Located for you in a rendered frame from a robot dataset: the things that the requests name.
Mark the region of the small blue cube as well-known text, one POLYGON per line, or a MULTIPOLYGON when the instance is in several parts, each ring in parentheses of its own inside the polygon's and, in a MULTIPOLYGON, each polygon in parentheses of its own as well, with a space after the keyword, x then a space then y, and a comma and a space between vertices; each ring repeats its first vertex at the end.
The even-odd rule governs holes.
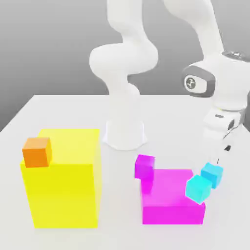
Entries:
POLYGON ((211 163, 206 163, 201 169, 201 176, 206 178, 212 183, 212 188, 216 189, 220 184, 223 175, 223 168, 220 166, 215 166, 211 163))

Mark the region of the small orange cube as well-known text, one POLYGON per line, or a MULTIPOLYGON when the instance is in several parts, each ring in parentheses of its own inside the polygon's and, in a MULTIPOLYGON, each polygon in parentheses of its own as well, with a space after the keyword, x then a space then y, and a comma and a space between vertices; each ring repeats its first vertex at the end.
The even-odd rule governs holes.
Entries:
POLYGON ((27 168, 48 167, 52 160, 51 140, 48 137, 28 138, 22 153, 27 168))

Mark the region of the large magenta box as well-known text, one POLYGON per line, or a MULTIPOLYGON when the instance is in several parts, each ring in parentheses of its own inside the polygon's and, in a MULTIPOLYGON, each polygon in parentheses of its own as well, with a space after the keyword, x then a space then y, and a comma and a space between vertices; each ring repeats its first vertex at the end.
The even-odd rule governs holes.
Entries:
POLYGON ((190 169, 155 169, 152 180, 141 180, 140 196, 144 225, 201 225, 206 205, 185 196, 190 169))

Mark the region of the small cyan cube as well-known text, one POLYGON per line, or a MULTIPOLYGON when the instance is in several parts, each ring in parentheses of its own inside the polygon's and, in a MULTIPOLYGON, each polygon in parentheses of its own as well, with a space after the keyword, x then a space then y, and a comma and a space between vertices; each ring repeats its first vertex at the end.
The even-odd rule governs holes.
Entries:
POLYGON ((200 175, 195 175, 187 181, 185 196, 201 205, 209 196, 212 182, 200 175))

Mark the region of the large yellow box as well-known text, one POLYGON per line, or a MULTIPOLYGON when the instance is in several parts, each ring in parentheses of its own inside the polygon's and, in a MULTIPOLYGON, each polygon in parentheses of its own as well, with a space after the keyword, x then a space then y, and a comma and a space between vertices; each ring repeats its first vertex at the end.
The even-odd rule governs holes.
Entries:
POLYGON ((98 129, 42 129, 51 140, 48 167, 21 172, 36 228, 96 228, 102 194, 98 129))

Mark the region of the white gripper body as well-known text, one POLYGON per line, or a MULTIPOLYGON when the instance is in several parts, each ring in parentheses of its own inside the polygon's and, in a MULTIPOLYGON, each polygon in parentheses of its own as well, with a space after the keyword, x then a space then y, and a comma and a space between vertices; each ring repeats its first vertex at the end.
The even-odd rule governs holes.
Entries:
POLYGON ((211 109, 204 118, 204 136, 224 138, 241 123, 242 113, 211 109))

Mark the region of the small purple cube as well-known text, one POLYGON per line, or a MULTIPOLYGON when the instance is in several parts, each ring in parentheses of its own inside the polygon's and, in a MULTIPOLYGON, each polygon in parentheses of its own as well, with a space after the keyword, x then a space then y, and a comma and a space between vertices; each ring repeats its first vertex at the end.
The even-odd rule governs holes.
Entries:
POLYGON ((155 157, 139 154, 135 161, 134 177, 141 180, 153 180, 155 157))

